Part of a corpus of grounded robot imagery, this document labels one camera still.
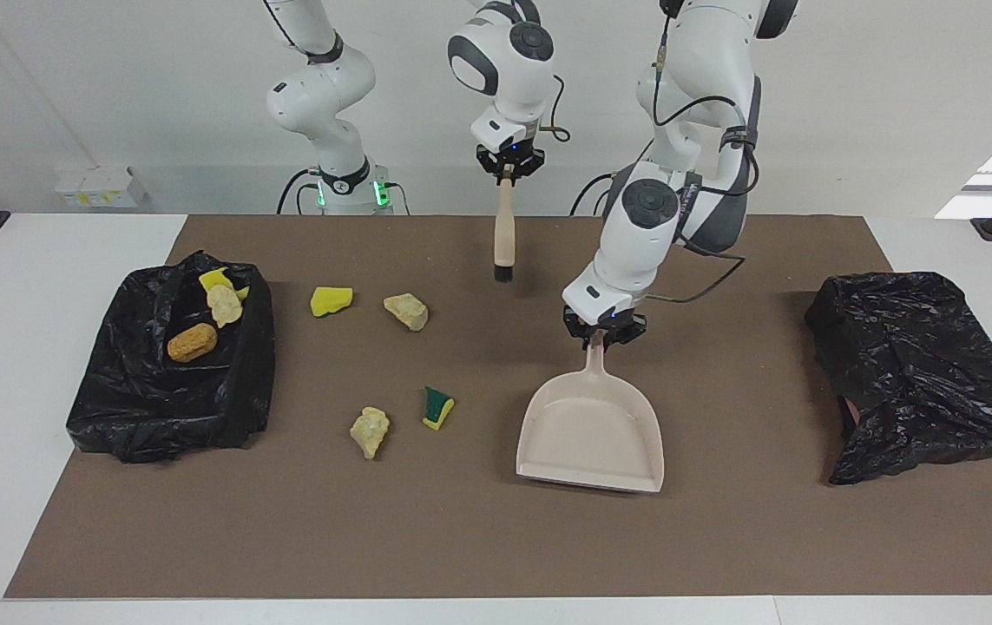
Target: wooden handle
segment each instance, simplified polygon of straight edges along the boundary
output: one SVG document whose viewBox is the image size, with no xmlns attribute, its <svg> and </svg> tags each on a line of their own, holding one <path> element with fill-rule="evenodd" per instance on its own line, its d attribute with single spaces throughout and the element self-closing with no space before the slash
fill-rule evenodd
<svg viewBox="0 0 992 625">
<path fill-rule="evenodd" d="M 496 213 L 495 261 L 497 266 L 515 266 L 515 209 L 511 208 L 511 179 L 499 183 L 499 213 Z"/>
</svg>

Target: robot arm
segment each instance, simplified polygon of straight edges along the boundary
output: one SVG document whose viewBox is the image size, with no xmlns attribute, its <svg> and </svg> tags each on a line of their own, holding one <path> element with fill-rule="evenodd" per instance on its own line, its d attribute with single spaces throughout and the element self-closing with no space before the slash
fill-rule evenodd
<svg viewBox="0 0 992 625">
<path fill-rule="evenodd" d="M 554 75 L 554 40 L 532 0 L 471 1 L 480 10 L 449 40 L 449 66 L 458 82 L 492 98 L 472 134 L 498 155 L 538 131 Z"/>
<path fill-rule="evenodd" d="M 662 1 L 663 9 L 667 3 L 670 0 Z M 562 293 L 566 324 L 575 336 L 586 338 L 603 329 L 608 332 L 606 343 L 637 338 L 645 332 L 646 320 L 634 315 L 634 309 L 645 299 L 673 242 L 697 253 L 721 253 L 738 240 L 746 217 L 761 104 L 750 41 L 784 32 L 796 4 L 797 0 L 691 0 L 683 8 L 675 3 L 677 13 L 666 9 L 667 15 L 677 15 L 673 60 L 662 71 L 659 58 L 659 66 L 642 75 L 638 90 L 639 102 L 655 119 L 654 150 L 647 161 L 612 179 L 599 252 Z M 710 95 L 733 104 L 719 99 L 696 103 Z M 685 114 L 667 119 L 685 107 L 689 107 Z M 722 134 L 717 171 L 710 181 L 695 173 L 701 151 L 697 124 Z M 677 201 L 667 240 L 661 230 L 666 213 L 657 218 L 661 225 L 645 226 L 654 222 L 646 217 L 651 208 L 647 202 L 667 206 L 665 201 L 648 199 L 650 182 L 655 189 L 669 188 Z"/>
<path fill-rule="evenodd" d="M 365 155 L 360 133 L 337 118 L 376 84 L 360 50 L 345 46 L 321 0 L 265 0 L 278 39 L 308 64 L 268 92 L 268 111 L 286 130 L 310 139 L 317 150 L 327 213 L 372 214 L 384 206 L 377 182 L 385 171 Z"/>
</svg>

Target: dustpan pan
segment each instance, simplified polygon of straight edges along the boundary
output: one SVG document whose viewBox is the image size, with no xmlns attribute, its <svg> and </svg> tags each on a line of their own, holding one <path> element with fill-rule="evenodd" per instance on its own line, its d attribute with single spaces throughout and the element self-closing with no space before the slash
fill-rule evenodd
<svg viewBox="0 0 992 625">
<path fill-rule="evenodd" d="M 627 381 L 603 371 L 597 332 L 581 372 L 542 385 L 527 407 L 516 472 L 531 479 L 658 493 L 666 475 L 658 417 Z"/>
</svg>

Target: black plastic bag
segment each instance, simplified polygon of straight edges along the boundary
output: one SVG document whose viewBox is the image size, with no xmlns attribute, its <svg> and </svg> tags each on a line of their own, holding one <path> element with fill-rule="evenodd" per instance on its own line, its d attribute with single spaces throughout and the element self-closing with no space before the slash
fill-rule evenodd
<svg viewBox="0 0 992 625">
<path fill-rule="evenodd" d="M 168 340 L 214 324 L 198 278 L 222 266 L 234 288 L 249 287 L 241 320 L 219 329 L 213 352 L 175 363 Z M 179 265 L 140 269 L 122 282 L 102 320 L 68 434 L 79 450 L 126 463 L 238 447 L 268 424 L 275 372 L 273 296 L 256 266 L 197 252 Z"/>
<path fill-rule="evenodd" d="M 992 341 L 953 282 L 829 278 L 805 321 L 831 386 L 859 412 L 832 484 L 992 456 Z"/>
</svg>

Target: dustpan handle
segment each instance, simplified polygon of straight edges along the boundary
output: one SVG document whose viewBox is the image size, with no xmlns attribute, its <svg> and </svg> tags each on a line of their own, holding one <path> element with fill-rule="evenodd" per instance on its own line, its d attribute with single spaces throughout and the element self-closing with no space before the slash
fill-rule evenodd
<svg viewBox="0 0 992 625">
<path fill-rule="evenodd" d="M 588 349 L 584 356 L 584 371 L 593 373 L 604 373 L 603 371 L 603 332 L 592 332 L 592 337 L 588 341 Z"/>
</svg>

